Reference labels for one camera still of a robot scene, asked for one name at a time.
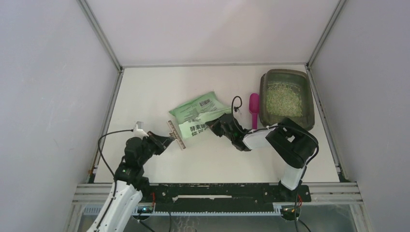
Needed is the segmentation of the green cat litter bag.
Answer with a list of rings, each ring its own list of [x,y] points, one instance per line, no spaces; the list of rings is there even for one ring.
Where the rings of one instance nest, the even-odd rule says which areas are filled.
[[[183,139],[204,132],[207,129],[206,122],[213,121],[230,112],[230,106],[221,103],[213,91],[187,101],[169,111],[176,118]]]

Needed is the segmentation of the magenta plastic scoop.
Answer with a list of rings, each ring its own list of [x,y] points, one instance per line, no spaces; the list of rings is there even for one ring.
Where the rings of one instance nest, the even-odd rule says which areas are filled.
[[[249,112],[252,116],[252,128],[258,128],[258,114],[260,111],[260,97],[257,93],[252,93],[249,97]]]

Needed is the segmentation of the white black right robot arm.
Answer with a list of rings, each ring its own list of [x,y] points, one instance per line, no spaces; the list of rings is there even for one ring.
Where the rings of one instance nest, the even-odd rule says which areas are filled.
[[[239,151],[272,147],[285,162],[280,197],[292,201],[298,196],[306,167],[319,152],[319,142],[311,133],[288,117],[261,129],[242,128],[233,114],[223,114],[205,124],[216,136],[228,138]]]

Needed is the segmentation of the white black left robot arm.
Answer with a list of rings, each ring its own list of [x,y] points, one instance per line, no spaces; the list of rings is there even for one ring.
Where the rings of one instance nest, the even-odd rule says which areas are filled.
[[[174,140],[172,135],[159,136],[148,131],[126,141],[108,197],[89,232],[124,231],[138,203],[151,195],[149,179],[143,176],[145,163],[153,155],[162,154]]]

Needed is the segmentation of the green litter in box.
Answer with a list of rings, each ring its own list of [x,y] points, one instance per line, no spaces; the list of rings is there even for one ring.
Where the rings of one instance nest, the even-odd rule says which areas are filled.
[[[267,112],[277,116],[302,116],[302,98],[295,89],[299,88],[284,82],[268,84],[266,91]]]

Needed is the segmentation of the dark grey litter box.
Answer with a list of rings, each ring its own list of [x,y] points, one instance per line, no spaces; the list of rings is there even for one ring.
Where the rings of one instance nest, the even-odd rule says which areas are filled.
[[[259,119],[263,126],[271,126],[287,117],[308,131],[314,127],[314,102],[305,72],[269,70],[261,77],[259,96]]]

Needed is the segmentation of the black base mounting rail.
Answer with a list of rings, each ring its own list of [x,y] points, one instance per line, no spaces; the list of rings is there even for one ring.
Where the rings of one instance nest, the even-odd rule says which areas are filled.
[[[267,209],[268,204],[310,203],[307,185],[288,190],[280,183],[160,183],[150,184],[142,203],[184,209]]]

